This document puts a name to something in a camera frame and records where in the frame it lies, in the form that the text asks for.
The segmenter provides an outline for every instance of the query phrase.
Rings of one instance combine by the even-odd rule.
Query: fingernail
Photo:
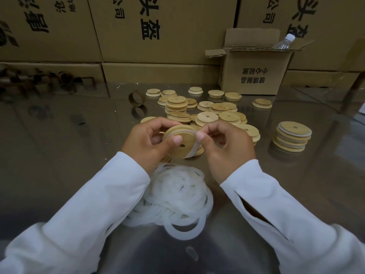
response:
[[[180,145],[183,142],[183,137],[181,135],[177,135],[173,139],[176,145]]]
[[[205,136],[205,133],[203,133],[202,131],[197,131],[195,133],[195,136],[198,139],[198,141],[201,141],[203,139],[203,137]]]

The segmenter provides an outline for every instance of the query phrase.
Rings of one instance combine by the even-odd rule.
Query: hand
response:
[[[181,125],[164,117],[157,117],[133,127],[121,151],[133,158],[151,176],[167,153],[179,146],[183,138],[180,135],[162,142],[163,134],[169,128]]]
[[[195,136],[204,148],[209,169],[219,184],[241,165],[256,158],[252,138],[230,123],[221,120],[208,123]],[[215,140],[224,147],[219,148]]]

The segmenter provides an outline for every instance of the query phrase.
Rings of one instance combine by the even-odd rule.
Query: plastic bottle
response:
[[[295,36],[288,33],[283,41],[280,41],[276,43],[272,49],[289,49],[290,43],[292,43],[295,40]]]

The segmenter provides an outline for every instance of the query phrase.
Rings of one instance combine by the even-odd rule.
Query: white sleeve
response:
[[[339,225],[327,225],[251,160],[221,184],[235,207],[274,248],[283,274],[364,273],[365,245]],[[249,203],[272,225],[252,216]]]
[[[96,271],[107,236],[140,200],[149,182],[141,166],[118,152],[51,220],[31,226],[8,245],[0,273]]]

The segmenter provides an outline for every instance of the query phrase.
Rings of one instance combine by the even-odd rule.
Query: person's right hand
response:
[[[196,132],[196,138],[204,148],[213,178],[223,183],[235,170],[256,158],[252,138],[243,129],[225,121],[214,121]],[[219,148],[214,139],[225,142]]]

